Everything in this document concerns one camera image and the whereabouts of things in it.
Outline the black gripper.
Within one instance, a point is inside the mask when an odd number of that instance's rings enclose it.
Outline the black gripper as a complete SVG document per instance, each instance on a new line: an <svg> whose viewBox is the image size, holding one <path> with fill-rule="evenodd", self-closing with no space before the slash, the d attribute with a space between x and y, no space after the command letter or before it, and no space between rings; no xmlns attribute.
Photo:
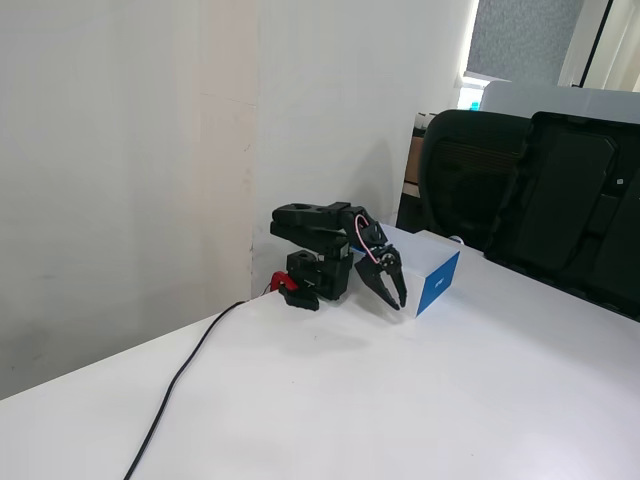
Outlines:
<svg viewBox="0 0 640 480"><path fill-rule="evenodd" d="M348 208L346 235L351 249L355 251L354 266L363 283L394 310L405 306L407 287L401 255L393 245L388 244L379 222L364 208ZM384 285L382 273L391 279L398 300Z"/></svg>

